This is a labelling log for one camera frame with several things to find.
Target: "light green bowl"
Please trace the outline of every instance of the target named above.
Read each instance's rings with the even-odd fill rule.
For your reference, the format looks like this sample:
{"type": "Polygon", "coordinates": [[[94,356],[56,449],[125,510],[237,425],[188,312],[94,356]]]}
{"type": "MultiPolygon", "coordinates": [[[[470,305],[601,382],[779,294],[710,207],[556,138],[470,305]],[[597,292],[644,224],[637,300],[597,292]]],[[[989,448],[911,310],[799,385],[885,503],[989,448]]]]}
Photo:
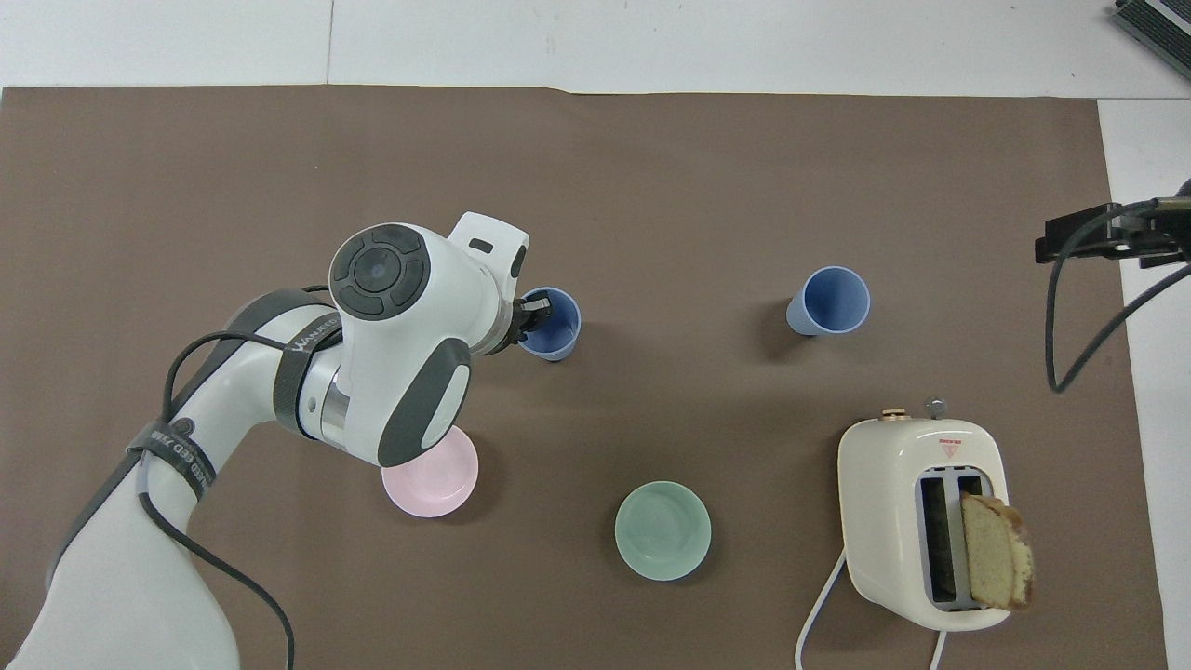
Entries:
{"type": "Polygon", "coordinates": [[[674,482],[650,482],[616,513],[616,549],[637,575],[669,582],[690,575],[711,546],[711,518],[699,496],[674,482]]]}

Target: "strap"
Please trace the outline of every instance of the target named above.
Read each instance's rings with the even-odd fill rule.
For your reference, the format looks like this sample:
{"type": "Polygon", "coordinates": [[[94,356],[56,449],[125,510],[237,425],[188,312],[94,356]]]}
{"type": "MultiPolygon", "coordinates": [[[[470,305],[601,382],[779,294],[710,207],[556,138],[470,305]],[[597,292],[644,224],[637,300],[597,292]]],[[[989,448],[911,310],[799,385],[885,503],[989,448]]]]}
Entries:
{"type": "Polygon", "coordinates": [[[186,480],[200,501],[216,482],[216,469],[202,449],[164,421],[145,426],[125,451],[149,452],[164,461],[186,480]]]}
{"type": "Polygon", "coordinates": [[[301,386],[306,381],[306,371],[314,361],[314,352],[322,351],[343,340],[343,324],[339,312],[324,313],[298,331],[293,340],[281,352],[278,363],[278,375],[273,380],[273,412],[278,424],[294,433],[314,440],[303,431],[298,419],[301,405],[301,386]]]}

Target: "toaster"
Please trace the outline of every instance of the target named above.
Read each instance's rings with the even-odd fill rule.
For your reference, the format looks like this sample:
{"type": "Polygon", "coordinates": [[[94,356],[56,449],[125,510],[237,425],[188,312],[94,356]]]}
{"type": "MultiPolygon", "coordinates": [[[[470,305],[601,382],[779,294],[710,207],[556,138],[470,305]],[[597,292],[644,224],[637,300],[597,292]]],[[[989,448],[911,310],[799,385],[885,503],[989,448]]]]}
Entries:
{"type": "Polygon", "coordinates": [[[992,436],[940,415],[884,411],[843,434],[843,547],[865,599],[927,628],[975,631],[1009,612],[972,600],[960,494],[1008,505],[1009,491],[992,436]]]}

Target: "blue cup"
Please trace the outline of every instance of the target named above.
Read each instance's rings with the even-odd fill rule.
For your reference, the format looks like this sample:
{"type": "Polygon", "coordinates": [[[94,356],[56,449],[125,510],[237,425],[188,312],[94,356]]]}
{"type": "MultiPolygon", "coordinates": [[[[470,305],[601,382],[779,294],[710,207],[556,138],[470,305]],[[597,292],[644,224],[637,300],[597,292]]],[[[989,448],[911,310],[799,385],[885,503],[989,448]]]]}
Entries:
{"type": "Polygon", "coordinates": [[[807,337],[842,334],[860,327],[868,318],[871,302],[868,286],[859,274],[829,264],[816,269],[803,283],[786,307],[786,323],[807,337]]]}
{"type": "Polygon", "coordinates": [[[525,333],[525,340],[518,343],[520,349],[548,362],[560,362],[575,349],[579,340],[579,328],[582,327],[584,317],[579,311],[579,302],[562,288],[543,286],[534,288],[530,293],[545,290],[550,298],[550,307],[554,313],[537,330],[525,333]]]}

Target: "bread slice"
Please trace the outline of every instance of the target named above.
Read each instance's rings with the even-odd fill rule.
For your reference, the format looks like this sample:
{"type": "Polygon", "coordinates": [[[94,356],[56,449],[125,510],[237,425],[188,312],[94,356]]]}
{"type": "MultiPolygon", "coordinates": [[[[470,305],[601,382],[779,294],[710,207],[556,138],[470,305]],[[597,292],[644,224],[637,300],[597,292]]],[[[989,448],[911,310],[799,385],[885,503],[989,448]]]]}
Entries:
{"type": "Polygon", "coordinates": [[[989,496],[960,495],[972,599],[1024,609],[1034,596],[1034,555],[1017,511],[989,496]]]}

